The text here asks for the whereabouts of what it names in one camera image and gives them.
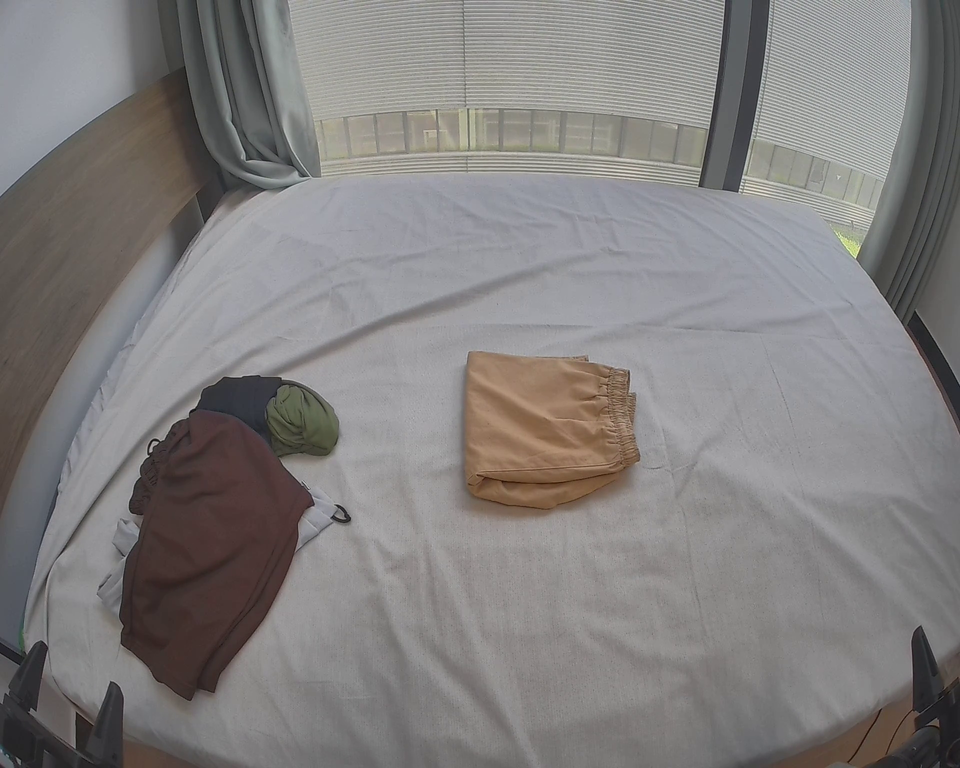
tan shorts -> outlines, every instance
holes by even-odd
[[[469,491],[551,509],[639,461],[630,372],[586,357],[467,356],[464,469]]]

headboard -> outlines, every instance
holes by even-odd
[[[74,133],[0,197],[0,509],[87,328],[215,172],[180,69]]]

black cable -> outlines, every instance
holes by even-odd
[[[900,724],[896,727],[896,729],[894,730],[894,734],[890,737],[890,743],[887,744],[887,751],[884,753],[885,755],[889,755],[889,754],[890,754],[890,748],[894,745],[894,739],[897,738],[897,734],[900,732],[900,728],[903,727],[903,723],[906,722],[906,719],[907,719],[911,714],[913,714],[913,709],[911,709],[909,712],[907,712],[905,715],[903,715],[903,719],[900,720]]]
[[[853,754],[850,755],[850,756],[845,760],[845,762],[850,762],[851,760],[853,760],[853,759],[856,757],[856,754],[860,751],[860,747],[863,746],[863,742],[866,741],[866,740],[867,740],[867,736],[870,735],[870,731],[872,731],[872,730],[874,729],[874,726],[876,725],[876,721],[880,719],[880,713],[881,713],[881,712],[883,712],[882,709],[878,709],[878,710],[876,711],[876,717],[874,718],[874,722],[870,724],[870,728],[868,728],[868,729],[866,730],[866,732],[863,734],[863,738],[861,738],[861,739],[860,739],[860,743],[856,745],[856,749],[853,750]]]

rolled green clothing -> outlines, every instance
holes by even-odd
[[[277,456],[326,456],[340,437],[340,421],[330,404],[294,381],[284,381],[267,403],[267,427]]]

gray curtain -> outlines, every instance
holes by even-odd
[[[197,124],[228,181],[276,189],[319,176],[286,0],[177,0],[177,16]]]
[[[960,12],[913,0],[910,85],[891,174],[860,264],[906,323],[930,279],[960,193]]]

